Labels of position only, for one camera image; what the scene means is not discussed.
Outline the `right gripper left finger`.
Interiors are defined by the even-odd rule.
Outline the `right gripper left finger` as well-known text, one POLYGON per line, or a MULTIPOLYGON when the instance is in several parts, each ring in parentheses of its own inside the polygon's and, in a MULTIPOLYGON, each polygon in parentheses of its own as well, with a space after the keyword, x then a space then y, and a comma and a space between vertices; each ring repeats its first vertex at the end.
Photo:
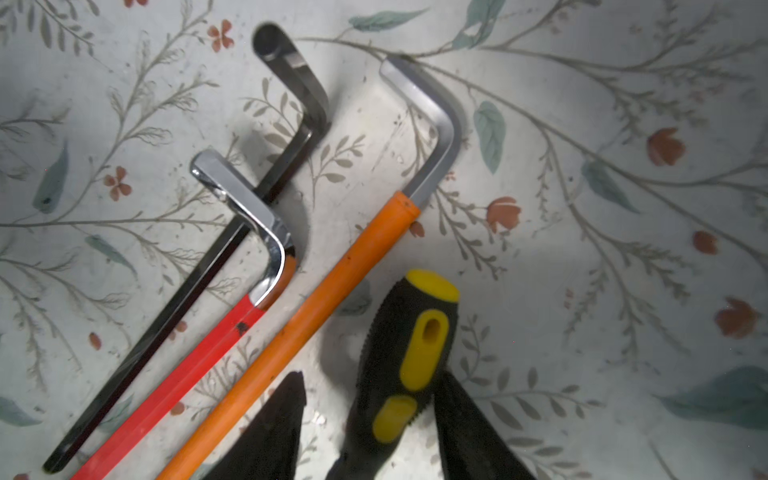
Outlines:
POLYGON ((207 479, 295 478, 302 417, 306 406, 303 374, 292 371, 207 479))

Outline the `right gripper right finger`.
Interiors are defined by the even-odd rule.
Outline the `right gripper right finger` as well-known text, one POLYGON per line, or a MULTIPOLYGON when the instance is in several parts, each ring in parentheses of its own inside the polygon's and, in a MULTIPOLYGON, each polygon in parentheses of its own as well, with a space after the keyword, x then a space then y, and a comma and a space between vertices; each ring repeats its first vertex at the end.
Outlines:
POLYGON ((450 372, 435 390, 434 411, 446 479, 534 479, 450 372))

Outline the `orange handled hex key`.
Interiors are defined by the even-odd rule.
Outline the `orange handled hex key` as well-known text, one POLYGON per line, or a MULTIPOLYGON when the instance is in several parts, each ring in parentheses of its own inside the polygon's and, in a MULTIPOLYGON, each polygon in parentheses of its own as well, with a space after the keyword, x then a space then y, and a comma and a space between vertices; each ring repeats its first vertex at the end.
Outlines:
POLYGON ((265 347, 246 373, 158 475, 189 479, 341 302, 406 233, 458 156, 461 123, 445 89, 405 56, 390 55, 379 73, 437 131, 434 150, 415 176, 381 208, 334 268, 265 347))

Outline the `yellow black screwdriver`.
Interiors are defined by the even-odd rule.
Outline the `yellow black screwdriver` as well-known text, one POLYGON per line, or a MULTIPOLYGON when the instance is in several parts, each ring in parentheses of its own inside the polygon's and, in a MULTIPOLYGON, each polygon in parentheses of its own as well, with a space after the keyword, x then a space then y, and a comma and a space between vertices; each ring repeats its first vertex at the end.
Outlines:
POLYGON ((379 307, 361 352, 356 395, 329 479, 373 479, 429 405, 458 325, 460 292, 412 269, 379 307))

